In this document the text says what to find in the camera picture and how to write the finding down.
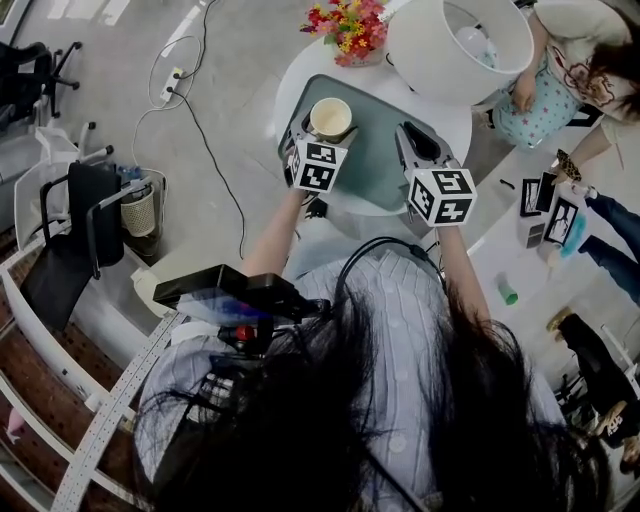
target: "coffee cup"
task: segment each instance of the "coffee cup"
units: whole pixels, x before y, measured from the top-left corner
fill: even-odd
[[[324,98],[311,109],[311,133],[319,139],[335,141],[349,129],[351,118],[351,109],[344,101]]]

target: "office chair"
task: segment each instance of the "office chair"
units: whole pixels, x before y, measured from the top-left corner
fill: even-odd
[[[69,56],[79,48],[82,48],[82,43],[75,42],[64,55],[62,50],[51,55],[42,43],[34,43],[26,48],[13,48],[0,43],[0,131],[6,130],[13,121],[31,116],[34,104],[43,94],[49,97],[51,116],[60,117],[60,112],[56,110],[56,87],[58,84],[73,90],[80,87],[80,82],[60,78]],[[33,72],[21,73],[20,66],[29,63],[34,64]]]
[[[121,177],[111,170],[79,163],[69,173],[40,190],[45,247],[20,290],[31,309],[49,327],[64,330],[82,291],[100,267],[124,256],[120,199],[147,186],[151,178],[121,189]],[[67,182],[71,231],[51,236],[47,213],[50,190]]]

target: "flower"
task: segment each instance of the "flower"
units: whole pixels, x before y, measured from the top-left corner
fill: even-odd
[[[320,34],[331,34],[335,30],[335,21],[321,21],[316,27],[316,31]]]
[[[336,63],[349,65],[355,57],[366,58],[371,50],[384,46],[387,25],[378,16],[384,11],[383,4],[384,0],[329,0],[330,7],[323,9],[316,3],[300,30],[324,36],[326,44],[336,44],[344,53]]]

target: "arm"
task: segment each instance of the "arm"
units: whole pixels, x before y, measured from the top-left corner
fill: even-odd
[[[520,112],[530,111],[536,100],[536,73],[549,42],[549,32],[535,12],[529,16],[529,28],[533,35],[533,60],[518,77],[512,96],[513,104]]]
[[[438,238],[447,281],[460,295],[465,312],[469,318],[478,315],[480,320],[489,320],[489,307],[471,265],[460,229],[457,226],[438,228]]]
[[[580,141],[576,149],[571,153],[571,160],[580,167],[587,160],[604,153],[611,147],[611,142],[607,139],[602,124],[591,130],[587,136]]]
[[[630,134],[640,134],[640,127],[633,124],[622,123],[610,116],[606,116],[602,122],[591,130],[587,136],[580,141],[573,150],[571,161],[579,168],[592,158],[604,153],[612,145],[617,144],[619,140]],[[567,179],[567,175],[555,169],[558,177],[554,183],[562,183]]]
[[[542,57],[544,57],[544,52],[547,49],[549,32],[544,27],[535,11],[531,13],[531,16],[529,16],[529,29],[531,29],[531,35],[533,35],[533,60],[522,74],[528,74],[535,77],[538,67],[540,67],[540,62],[542,62]]]
[[[291,248],[293,232],[298,223],[300,207],[306,197],[306,190],[290,189],[278,211],[262,233],[253,251],[242,264],[246,276],[258,274],[278,274],[284,270]]]

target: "power strip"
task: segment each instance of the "power strip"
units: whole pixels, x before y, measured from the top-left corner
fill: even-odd
[[[164,87],[162,88],[162,92],[160,93],[160,99],[164,101],[165,104],[169,103],[171,101],[171,97],[173,96],[173,93],[167,91],[167,89],[169,87],[171,87],[172,89],[176,88],[176,86],[178,85],[178,82],[180,81],[179,77],[182,76],[182,73],[184,73],[184,70],[180,68],[173,68],[171,73],[169,73],[169,78],[167,79],[167,83],[164,84]]]

